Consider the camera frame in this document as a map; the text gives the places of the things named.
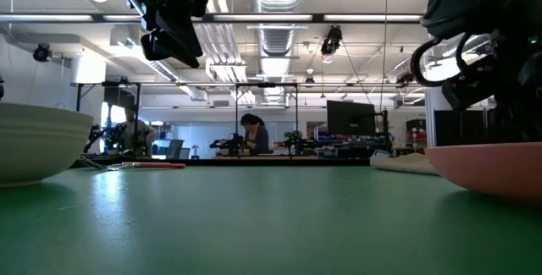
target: white cloth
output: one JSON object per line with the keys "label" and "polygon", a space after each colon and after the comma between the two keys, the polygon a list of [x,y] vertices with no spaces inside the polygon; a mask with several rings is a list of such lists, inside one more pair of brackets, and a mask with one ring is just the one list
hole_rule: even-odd
{"label": "white cloth", "polygon": [[[149,155],[152,154],[152,143],[157,139],[156,130],[153,129],[151,126],[145,124],[142,120],[137,121],[137,133],[139,134],[139,138],[137,139],[140,143],[145,142],[147,145],[147,150],[149,151]],[[125,149],[131,149],[133,146],[133,140],[134,140],[134,130],[136,129],[136,122],[124,122],[123,125],[126,125],[126,129],[124,130],[124,148]],[[149,134],[147,135],[146,139],[143,139],[143,132],[142,130],[147,129],[149,130]]]}
{"label": "white cloth", "polygon": [[371,157],[371,166],[378,169],[406,173],[425,173],[439,175],[427,156],[413,153],[400,157]]}

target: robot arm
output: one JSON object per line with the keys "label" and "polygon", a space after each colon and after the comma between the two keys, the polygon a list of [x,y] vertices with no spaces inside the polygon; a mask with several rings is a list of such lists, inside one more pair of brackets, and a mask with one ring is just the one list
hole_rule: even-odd
{"label": "robot arm", "polygon": [[[465,110],[490,96],[502,124],[513,125],[514,141],[542,140],[542,0],[429,0],[421,24],[434,39],[412,55],[411,71],[425,86],[442,86],[452,108]],[[422,55],[444,39],[464,33],[456,50],[459,74],[425,79]],[[490,53],[466,64],[463,47],[473,35],[491,34]]]}
{"label": "robot arm", "polygon": [[148,60],[174,57],[192,68],[198,68],[197,57],[203,55],[191,17],[205,14],[208,0],[128,0],[142,17],[141,25],[150,31],[141,38]]}

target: workbench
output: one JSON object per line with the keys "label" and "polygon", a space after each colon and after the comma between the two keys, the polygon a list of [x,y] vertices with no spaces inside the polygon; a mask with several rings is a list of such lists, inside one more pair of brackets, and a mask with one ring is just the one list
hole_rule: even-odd
{"label": "workbench", "polygon": [[286,156],[286,155],[260,155],[260,156],[238,156],[238,157],[232,157],[232,156],[220,156],[220,157],[213,157],[213,160],[310,160],[315,161],[318,160],[317,156]]}
{"label": "workbench", "polygon": [[539,206],[369,167],[70,170],[0,189],[11,274],[515,274]]}

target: green table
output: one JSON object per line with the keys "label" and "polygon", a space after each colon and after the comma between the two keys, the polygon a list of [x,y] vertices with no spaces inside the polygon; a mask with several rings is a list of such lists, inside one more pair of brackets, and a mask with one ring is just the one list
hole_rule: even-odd
{"label": "green table", "polygon": [[371,168],[75,170],[0,190],[0,274],[541,274],[542,214]]}

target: chair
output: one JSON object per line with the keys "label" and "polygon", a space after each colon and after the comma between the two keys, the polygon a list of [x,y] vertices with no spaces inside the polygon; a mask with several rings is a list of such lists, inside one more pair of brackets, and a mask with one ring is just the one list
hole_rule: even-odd
{"label": "chair", "polygon": [[179,160],[181,159],[181,152],[183,148],[184,140],[171,140],[169,142],[168,154],[166,160]]}

